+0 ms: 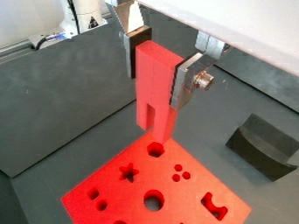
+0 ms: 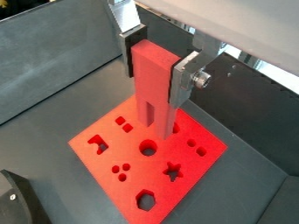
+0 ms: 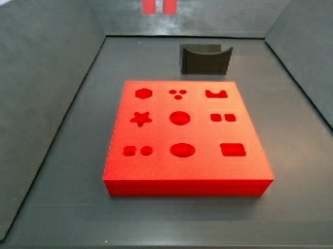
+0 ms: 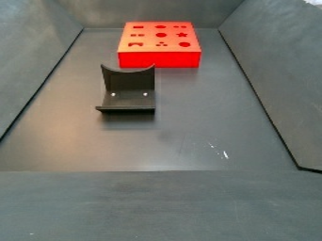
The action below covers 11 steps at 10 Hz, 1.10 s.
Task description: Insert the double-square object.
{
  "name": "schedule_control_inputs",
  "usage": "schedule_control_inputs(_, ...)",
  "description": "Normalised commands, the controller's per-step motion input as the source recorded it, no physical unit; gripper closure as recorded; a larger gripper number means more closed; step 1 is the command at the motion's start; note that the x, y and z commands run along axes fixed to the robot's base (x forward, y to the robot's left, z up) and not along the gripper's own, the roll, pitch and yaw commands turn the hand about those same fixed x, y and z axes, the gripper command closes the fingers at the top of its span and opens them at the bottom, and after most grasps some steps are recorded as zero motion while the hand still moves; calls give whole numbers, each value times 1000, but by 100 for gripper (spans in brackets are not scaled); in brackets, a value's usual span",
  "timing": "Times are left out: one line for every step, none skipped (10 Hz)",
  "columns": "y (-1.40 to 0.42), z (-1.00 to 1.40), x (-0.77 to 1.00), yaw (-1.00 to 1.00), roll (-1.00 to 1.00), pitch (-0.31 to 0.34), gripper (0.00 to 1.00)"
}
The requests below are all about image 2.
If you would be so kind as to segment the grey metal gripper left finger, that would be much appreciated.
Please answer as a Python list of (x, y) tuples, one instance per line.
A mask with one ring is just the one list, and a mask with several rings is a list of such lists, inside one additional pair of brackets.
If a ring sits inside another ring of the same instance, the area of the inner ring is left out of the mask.
[(105, 0), (107, 12), (118, 31), (119, 45), (126, 64), (126, 75), (134, 77), (131, 47), (147, 39), (147, 27), (141, 22), (135, 0)]

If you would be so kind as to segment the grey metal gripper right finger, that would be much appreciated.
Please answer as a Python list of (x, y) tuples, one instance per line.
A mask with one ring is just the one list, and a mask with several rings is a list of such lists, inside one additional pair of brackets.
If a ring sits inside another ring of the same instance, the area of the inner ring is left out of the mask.
[(193, 37), (197, 48), (173, 67), (169, 102), (178, 109), (191, 96), (193, 88), (203, 89), (211, 81), (206, 66), (221, 56), (227, 43), (197, 30)]

